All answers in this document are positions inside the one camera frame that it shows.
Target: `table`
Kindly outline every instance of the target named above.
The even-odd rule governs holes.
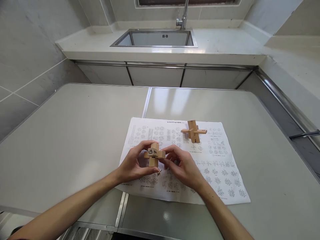
[[[111,172],[131,117],[222,122],[251,198],[229,205],[233,214],[256,239],[318,238],[320,185],[260,101],[236,90],[65,85],[0,144],[0,209],[34,216]],[[152,239],[223,239],[203,205],[116,189],[79,221]]]

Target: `white paper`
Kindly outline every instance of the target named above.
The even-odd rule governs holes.
[[[190,152],[206,181],[211,185],[225,204],[249,203],[250,198],[244,187],[241,175],[233,158],[223,125],[220,122],[198,122],[199,129],[208,130],[199,134],[200,143],[192,143],[188,134],[188,122],[182,120],[162,120],[132,118],[126,141],[121,154],[120,164],[130,148],[143,140],[159,142],[159,148],[176,144],[182,150]],[[148,166],[148,159],[138,160],[141,167]],[[164,165],[159,162],[160,175],[157,173],[117,186],[129,194],[165,201],[204,204],[200,196],[191,188],[183,185]]]

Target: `stainless steel sink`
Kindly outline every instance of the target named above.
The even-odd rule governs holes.
[[[182,47],[197,48],[192,30],[129,29],[110,47]]]

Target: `wooden burr puzzle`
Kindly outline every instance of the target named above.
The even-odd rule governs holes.
[[[188,121],[189,129],[182,129],[182,133],[187,133],[193,143],[200,143],[199,134],[206,134],[207,130],[199,130],[196,120]]]

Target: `kitchen counter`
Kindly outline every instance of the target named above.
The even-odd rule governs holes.
[[[193,29],[198,48],[110,47],[127,30],[96,34],[84,29],[57,42],[74,60],[259,65],[260,43],[238,28]]]

